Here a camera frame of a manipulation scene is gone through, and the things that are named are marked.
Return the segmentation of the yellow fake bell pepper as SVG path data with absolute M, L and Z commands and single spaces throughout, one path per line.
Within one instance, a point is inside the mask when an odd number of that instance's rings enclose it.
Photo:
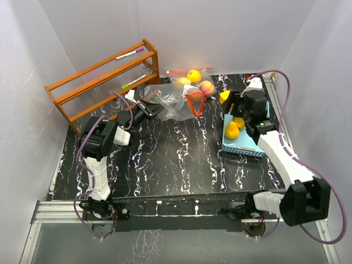
M 229 95 L 230 95 L 230 91 L 229 90 L 225 90 L 225 91 L 221 92 L 219 94 L 219 102 L 220 102 L 220 104 L 223 104 L 228 99 Z

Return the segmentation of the orange yellow fake pepper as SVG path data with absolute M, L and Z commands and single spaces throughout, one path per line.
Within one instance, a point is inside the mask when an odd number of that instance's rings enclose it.
M 242 118 L 235 117 L 234 118 L 234 123 L 236 124 L 238 129 L 245 128 L 245 121 Z

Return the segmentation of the yellow fake pear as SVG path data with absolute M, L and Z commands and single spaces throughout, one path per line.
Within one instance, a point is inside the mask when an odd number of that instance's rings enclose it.
M 238 138 L 240 134 L 237 123 L 234 119 L 232 119 L 226 126 L 224 130 L 224 136 L 229 140 L 234 140 Z

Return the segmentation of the clear zip bag with peppers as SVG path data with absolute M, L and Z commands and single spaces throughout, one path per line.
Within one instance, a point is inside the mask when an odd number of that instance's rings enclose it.
M 180 122 L 199 117 L 202 114 L 206 97 L 196 86 L 173 82 L 146 86 L 144 100 L 148 103 L 159 104 L 164 108 L 158 114 L 160 120 L 172 119 Z

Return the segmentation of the clear zip bag with fruit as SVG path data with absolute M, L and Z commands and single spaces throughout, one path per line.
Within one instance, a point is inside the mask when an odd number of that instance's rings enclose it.
M 172 83 L 197 87 L 203 92 L 206 98 L 208 98 L 213 96 L 216 91 L 213 80 L 209 74 L 210 70 L 210 67 L 205 67 L 191 70 L 166 71 L 166 74 Z

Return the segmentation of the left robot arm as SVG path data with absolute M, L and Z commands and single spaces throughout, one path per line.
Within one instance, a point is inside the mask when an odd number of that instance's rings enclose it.
M 101 219 L 109 219 L 114 207 L 108 202 L 111 190 L 107 176 L 107 158 L 114 145 L 127 146 L 129 129 L 146 118 L 154 118 L 164 110 L 157 103 L 137 100 L 136 107 L 120 111 L 116 118 L 93 116 L 86 123 L 79 140 L 77 163 L 87 170 L 89 176 L 88 204 Z

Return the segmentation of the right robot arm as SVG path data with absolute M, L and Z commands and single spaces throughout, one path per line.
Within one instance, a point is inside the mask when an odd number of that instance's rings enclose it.
M 327 218 L 331 187 L 287 153 L 290 148 L 270 117 L 266 94 L 262 90 L 224 91 L 219 101 L 225 113 L 232 117 L 224 127 L 224 138 L 235 140 L 239 130 L 245 129 L 273 163 L 286 189 L 283 195 L 268 190 L 248 193 L 246 214 L 258 218 L 266 211 L 283 218 L 288 226 Z

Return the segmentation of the fake pink peach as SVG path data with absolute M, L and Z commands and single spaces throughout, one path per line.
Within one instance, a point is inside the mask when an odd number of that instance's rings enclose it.
M 215 92 L 215 86 L 213 83 L 211 83 L 210 81 L 203 81 L 201 84 L 200 84 L 200 88 L 201 88 L 201 91 L 203 92 L 203 94 L 206 96 L 206 97 L 210 97 L 214 94 Z

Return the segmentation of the fake peach apple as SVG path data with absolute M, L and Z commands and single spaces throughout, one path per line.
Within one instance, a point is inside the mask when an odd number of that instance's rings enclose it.
M 191 85 L 192 82 L 186 77 L 180 77 L 177 79 L 177 83 L 183 84 L 183 85 Z

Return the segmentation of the yellow fake lemon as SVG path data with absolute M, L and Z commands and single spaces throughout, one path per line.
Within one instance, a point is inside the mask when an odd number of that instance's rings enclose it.
M 186 77 L 194 84 L 198 84 L 202 78 L 201 73 L 198 70 L 190 70 Z

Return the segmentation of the green marker pen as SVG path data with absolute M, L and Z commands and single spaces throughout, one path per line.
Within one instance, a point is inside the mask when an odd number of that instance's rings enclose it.
M 133 81 L 131 81 L 131 82 L 129 82 L 129 83 L 123 85 L 123 86 L 122 86 L 122 90 L 127 89 L 129 86 L 131 86 L 132 84 L 135 84 L 136 82 L 142 80 L 142 79 L 145 78 L 145 77 L 147 77 L 146 74 L 144 74 L 144 75 L 138 77 L 137 79 L 135 79 L 135 80 L 133 80 Z

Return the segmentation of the blue plastic basket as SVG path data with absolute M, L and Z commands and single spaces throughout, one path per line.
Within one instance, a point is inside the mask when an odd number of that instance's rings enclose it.
M 247 134 L 246 129 L 239 129 L 240 134 L 238 138 L 229 140 L 224 136 L 226 125 L 235 117 L 231 114 L 224 115 L 223 135 L 222 135 L 222 151 L 227 153 L 234 153 L 239 155 L 247 155 L 252 157 L 264 157 L 265 153 L 254 142 L 254 140 Z

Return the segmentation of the pink marker pen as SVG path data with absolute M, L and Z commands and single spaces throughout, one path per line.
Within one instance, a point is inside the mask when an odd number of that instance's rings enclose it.
M 128 53 L 123 54 L 123 55 L 121 55 L 121 56 L 115 57 L 115 60 L 119 60 L 119 59 L 122 59 L 122 58 L 124 58 L 124 57 L 130 56 L 130 55 L 134 55 L 134 54 L 136 54 L 136 53 L 142 52 L 143 50 L 144 50 L 144 47 L 140 47 L 140 48 L 138 48 L 138 49 L 135 49 L 134 51 L 131 51 L 131 52 L 128 52 Z

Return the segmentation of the wooden shelf rack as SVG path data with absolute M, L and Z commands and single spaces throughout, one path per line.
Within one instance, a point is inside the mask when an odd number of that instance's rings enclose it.
M 115 60 L 115 57 L 144 47 L 142 52 Z M 147 77 L 122 90 L 122 86 L 146 74 Z M 160 71 L 156 47 L 147 39 L 122 50 L 55 84 L 45 86 L 49 98 L 70 127 L 80 133 L 77 124 L 88 114 L 112 102 L 117 94 L 144 84 L 159 84 Z

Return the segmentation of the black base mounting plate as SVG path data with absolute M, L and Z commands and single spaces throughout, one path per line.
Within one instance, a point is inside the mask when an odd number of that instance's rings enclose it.
M 268 212 L 245 204 L 245 192 L 212 194 L 115 197 L 107 201 L 91 198 L 79 203 L 83 219 L 110 223 L 113 232 L 137 230 L 225 230 L 241 232 L 245 226 L 276 221 Z

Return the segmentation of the aluminium frame rail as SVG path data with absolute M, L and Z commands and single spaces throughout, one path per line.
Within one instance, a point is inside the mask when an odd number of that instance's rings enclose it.
M 86 209 L 87 202 L 78 202 L 74 208 L 73 201 L 38 202 L 32 217 L 33 223 L 71 223 L 80 218 L 86 223 L 106 223 L 114 216 L 127 221 L 131 217 L 207 217 L 221 215 L 228 206 L 245 205 L 244 198 L 231 198 L 226 194 L 215 196 L 163 196 L 132 197 L 114 199 L 108 212 L 101 216 Z

